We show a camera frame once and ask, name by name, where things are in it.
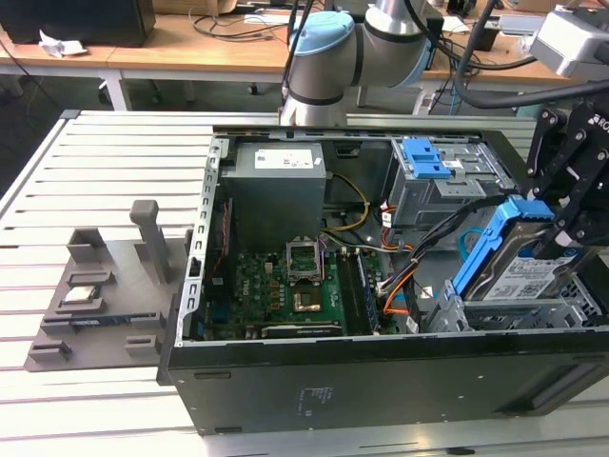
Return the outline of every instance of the motherboard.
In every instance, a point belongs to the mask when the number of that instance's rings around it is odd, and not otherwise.
[[[328,251],[317,241],[242,252],[234,284],[204,292],[193,333],[204,340],[370,335],[380,330],[373,290],[382,279],[375,252]]]

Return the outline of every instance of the green circuit board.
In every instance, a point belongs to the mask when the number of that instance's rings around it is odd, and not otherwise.
[[[222,319],[212,319],[214,339],[256,338],[256,328],[278,325],[338,326],[346,335],[336,255],[325,254],[321,281],[290,281],[285,251],[239,254],[229,310]],[[381,279],[379,259],[366,254],[363,263],[373,288]],[[314,258],[311,262],[307,255],[293,256],[292,270],[314,268]]]

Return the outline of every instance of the floor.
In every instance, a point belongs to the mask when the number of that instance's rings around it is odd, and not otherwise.
[[[98,100],[97,87],[101,81],[88,78],[36,78],[45,91],[62,109],[110,109]],[[0,197],[6,192],[19,171],[36,151],[60,114],[57,109],[27,76],[20,80],[23,96],[0,95]],[[247,93],[248,84],[222,82],[194,83],[196,101],[185,101],[184,84],[179,81],[160,81],[163,101],[152,102],[152,89],[147,81],[129,81],[128,89],[133,109],[137,110],[196,110],[274,112],[280,105],[279,85],[261,84],[256,96]],[[213,100],[206,97],[213,93]],[[356,105],[357,90],[345,94],[347,112],[409,114],[415,104],[417,92],[413,90],[371,88],[368,106]],[[445,93],[434,114],[448,114],[452,97]],[[479,111],[463,104],[461,115],[514,115],[511,109]]]

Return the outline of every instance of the slatted table surface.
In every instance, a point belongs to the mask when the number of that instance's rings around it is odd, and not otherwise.
[[[539,419],[204,440],[175,389],[157,386],[155,368],[22,370],[69,258],[65,244],[74,228],[99,227],[108,240],[138,239],[128,210],[135,198],[154,198],[165,235],[183,236],[194,218],[212,126],[274,122],[270,114],[114,111],[58,121],[0,202],[0,456],[413,455],[448,446],[478,446],[485,455],[505,455],[506,449],[511,455],[546,455],[547,449],[572,455],[574,439],[581,455],[609,453],[608,382]],[[349,122],[501,129],[522,154],[534,128],[532,121],[513,118],[352,116]]]

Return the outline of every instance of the desk leg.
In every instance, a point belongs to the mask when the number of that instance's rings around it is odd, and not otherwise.
[[[368,96],[368,87],[367,86],[359,86],[358,87],[358,107],[365,108],[365,99]]]
[[[125,80],[122,79],[121,73],[117,71],[107,72],[103,78],[108,85],[108,93],[115,111],[131,111],[131,101],[129,93],[125,87]]]
[[[0,82],[7,88],[10,95],[13,97],[20,97],[23,95],[23,89],[19,84],[19,76],[16,74],[2,74],[0,75]]]

